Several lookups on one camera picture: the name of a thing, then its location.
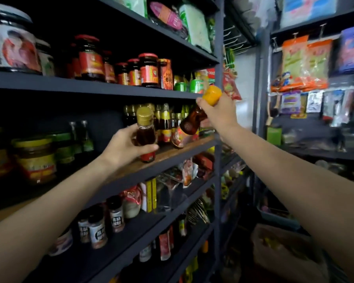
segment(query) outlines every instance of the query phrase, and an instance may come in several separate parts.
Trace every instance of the red jar lid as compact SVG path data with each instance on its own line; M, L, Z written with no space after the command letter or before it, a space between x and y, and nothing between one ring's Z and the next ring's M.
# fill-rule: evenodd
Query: red jar lid
M140 54L138 57L145 57L145 56L153 56L155 58L158 58L157 55L155 55L154 53L149 53L149 52L144 52L142 54Z
M77 35L75 36L76 40L84 39L84 40L90 40L90 41L100 41L98 38L90 35Z

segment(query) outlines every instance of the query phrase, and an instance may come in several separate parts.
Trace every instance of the orange package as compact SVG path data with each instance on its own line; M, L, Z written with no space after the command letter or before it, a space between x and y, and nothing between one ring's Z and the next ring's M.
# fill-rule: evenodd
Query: orange package
M329 86L329 57L332 40L318 41L308 45L308 71L311 89Z
M303 89L310 85L307 70L308 36L294 38L282 45L280 92Z

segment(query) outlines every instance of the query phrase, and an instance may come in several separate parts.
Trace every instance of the tin can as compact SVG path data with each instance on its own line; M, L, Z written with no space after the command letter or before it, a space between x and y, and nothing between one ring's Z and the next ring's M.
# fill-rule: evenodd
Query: tin can
M177 82L174 85L174 90L175 91L185 91L185 92L187 92L188 91L188 85L185 82Z
M193 79L190 81L190 92L203 94L203 80Z

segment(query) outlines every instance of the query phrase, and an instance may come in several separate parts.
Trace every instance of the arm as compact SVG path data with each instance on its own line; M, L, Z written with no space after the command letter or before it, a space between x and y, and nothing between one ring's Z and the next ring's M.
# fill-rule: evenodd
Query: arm
M0 222L0 283L22 282L111 174L158 148L132 145L136 130L119 130L98 158Z
M242 128L222 95L206 112L224 141L247 163L354 282L354 183L295 157Z

